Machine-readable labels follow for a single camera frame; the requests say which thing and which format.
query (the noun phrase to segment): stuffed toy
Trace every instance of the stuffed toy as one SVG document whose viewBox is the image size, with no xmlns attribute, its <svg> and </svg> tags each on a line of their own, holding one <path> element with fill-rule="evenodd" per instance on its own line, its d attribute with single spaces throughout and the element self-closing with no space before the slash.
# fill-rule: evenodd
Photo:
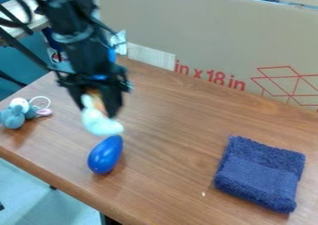
<svg viewBox="0 0 318 225">
<path fill-rule="evenodd" d="M 9 129 L 18 129 L 23 126 L 25 120 L 52 114 L 52 111 L 48 108 L 41 109 L 32 105 L 31 102 L 33 99 L 13 99 L 10 102 L 9 107 L 0 111 L 0 124 Z"/>
</svg>

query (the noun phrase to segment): blue washcloth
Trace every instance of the blue washcloth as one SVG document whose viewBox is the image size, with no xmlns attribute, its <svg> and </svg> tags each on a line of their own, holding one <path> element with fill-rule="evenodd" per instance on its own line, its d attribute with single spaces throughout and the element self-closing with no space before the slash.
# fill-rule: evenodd
<svg viewBox="0 0 318 225">
<path fill-rule="evenodd" d="M 231 137 L 220 161 L 216 188 L 280 213 L 295 210 L 305 155 Z"/>
</svg>

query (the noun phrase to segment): blue plastic egg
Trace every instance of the blue plastic egg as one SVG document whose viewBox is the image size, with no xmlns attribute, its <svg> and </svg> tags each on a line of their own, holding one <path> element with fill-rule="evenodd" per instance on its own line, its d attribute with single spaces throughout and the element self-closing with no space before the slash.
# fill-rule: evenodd
<svg viewBox="0 0 318 225">
<path fill-rule="evenodd" d="M 97 145 L 89 154 L 88 167 L 97 174 L 113 170 L 123 151 L 123 139 L 111 136 Z"/>
</svg>

